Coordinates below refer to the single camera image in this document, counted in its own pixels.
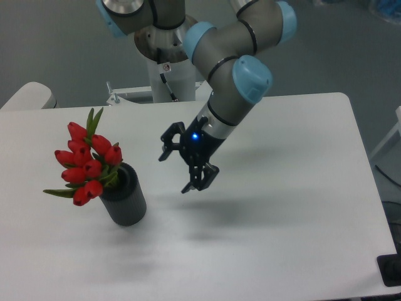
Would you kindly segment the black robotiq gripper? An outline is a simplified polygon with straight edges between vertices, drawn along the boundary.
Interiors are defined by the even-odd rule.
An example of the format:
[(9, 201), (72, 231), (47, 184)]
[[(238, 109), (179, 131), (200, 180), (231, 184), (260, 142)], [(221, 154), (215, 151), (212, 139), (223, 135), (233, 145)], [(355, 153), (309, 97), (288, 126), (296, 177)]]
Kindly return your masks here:
[[(209, 160), (224, 139), (215, 138), (202, 129), (207, 121), (207, 117), (201, 117), (200, 120), (195, 118), (186, 129), (183, 122), (172, 123), (160, 137), (163, 146), (159, 162), (165, 161), (173, 151), (178, 150), (189, 166), (190, 181), (181, 193), (207, 189), (220, 171)], [(174, 142), (173, 138), (177, 134), (180, 135), (179, 142)]]

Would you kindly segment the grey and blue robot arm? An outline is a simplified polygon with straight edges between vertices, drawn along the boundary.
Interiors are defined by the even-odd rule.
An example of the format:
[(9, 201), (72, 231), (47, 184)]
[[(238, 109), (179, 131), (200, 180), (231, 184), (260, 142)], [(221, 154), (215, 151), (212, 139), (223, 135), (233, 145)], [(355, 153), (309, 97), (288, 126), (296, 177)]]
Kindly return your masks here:
[(164, 161), (178, 151), (189, 167), (184, 192), (207, 189), (219, 173), (211, 156), (266, 94), (270, 70), (256, 55), (291, 39), (297, 30), (286, 1), (232, 1), (236, 22), (221, 29), (191, 24), (183, 1), (97, 1), (115, 36), (144, 32), (145, 54), (158, 63), (191, 62), (212, 89), (190, 125), (173, 123), (161, 136)]

